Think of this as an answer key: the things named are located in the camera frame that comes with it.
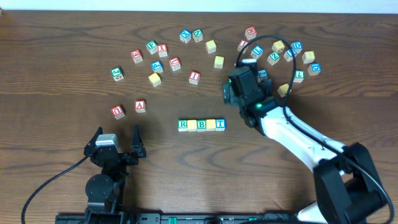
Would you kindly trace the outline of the blue T letter block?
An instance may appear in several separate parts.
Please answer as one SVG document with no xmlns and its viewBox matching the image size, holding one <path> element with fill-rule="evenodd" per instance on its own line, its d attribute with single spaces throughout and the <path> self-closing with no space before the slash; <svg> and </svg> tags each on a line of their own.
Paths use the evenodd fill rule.
<svg viewBox="0 0 398 224">
<path fill-rule="evenodd" d="M 224 131 L 226 128 L 225 119 L 217 119 L 216 120 L 216 131 Z"/>
</svg>

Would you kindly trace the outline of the yellow O letter block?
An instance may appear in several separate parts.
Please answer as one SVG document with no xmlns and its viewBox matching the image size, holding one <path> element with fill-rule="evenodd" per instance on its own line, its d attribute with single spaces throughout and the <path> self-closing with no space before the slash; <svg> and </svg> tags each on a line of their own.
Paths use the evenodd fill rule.
<svg viewBox="0 0 398 224">
<path fill-rule="evenodd" d="M 206 131 L 215 131 L 216 130 L 216 120 L 215 119 L 207 119 L 206 120 Z"/>
</svg>

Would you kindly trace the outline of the green R letter block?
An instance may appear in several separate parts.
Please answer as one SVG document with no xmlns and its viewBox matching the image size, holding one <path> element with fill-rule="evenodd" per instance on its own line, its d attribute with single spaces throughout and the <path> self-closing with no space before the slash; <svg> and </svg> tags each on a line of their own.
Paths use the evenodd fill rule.
<svg viewBox="0 0 398 224">
<path fill-rule="evenodd" d="M 178 131 L 179 132 L 188 131 L 188 125 L 187 125 L 187 120 L 186 119 L 179 119 L 177 124 L 178 124 Z"/>
</svg>

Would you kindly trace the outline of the green B letter block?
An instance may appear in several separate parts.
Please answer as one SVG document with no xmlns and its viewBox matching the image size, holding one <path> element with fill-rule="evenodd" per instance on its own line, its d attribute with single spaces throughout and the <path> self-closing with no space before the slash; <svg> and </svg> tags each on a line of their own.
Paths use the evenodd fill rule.
<svg viewBox="0 0 398 224">
<path fill-rule="evenodd" d="M 205 119 L 197 120 L 197 131 L 198 132 L 206 131 L 206 120 Z"/>
</svg>

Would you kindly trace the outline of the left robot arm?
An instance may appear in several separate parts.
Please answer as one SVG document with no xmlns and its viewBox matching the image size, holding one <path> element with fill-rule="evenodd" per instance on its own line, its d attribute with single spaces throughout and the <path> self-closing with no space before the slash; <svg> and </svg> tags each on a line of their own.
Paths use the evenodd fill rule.
<svg viewBox="0 0 398 224">
<path fill-rule="evenodd" d="M 131 152 L 119 152 L 115 134 L 105 134 L 99 127 L 84 148 L 84 155 L 101 168 L 86 183 L 88 204 L 84 223 L 134 223 L 134 215 L 123 209 L 124 187 L 128 166 L 135 166 L 146 157 L 146 149 L 135 126 Z"/>
</svg>

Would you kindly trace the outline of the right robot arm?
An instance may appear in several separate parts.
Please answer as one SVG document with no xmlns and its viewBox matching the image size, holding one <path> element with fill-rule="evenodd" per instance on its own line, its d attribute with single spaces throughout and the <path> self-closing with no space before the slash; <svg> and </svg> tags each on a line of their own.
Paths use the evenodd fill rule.
<svg viewBox="0 0 398 224">
<path fill-rule="evenodd" d="M 238 67 L 223 84 L 224 102 L 239 107 L 250 128 L 286 147 L 312 172 L 316 201 L 299 211 L 298 223 L 366 223 L 391 201 L 369 151 L 346 146 L 319 133 L 271 96 L 270 83 L 258 82 L 252 66 Z"/>
</svg>

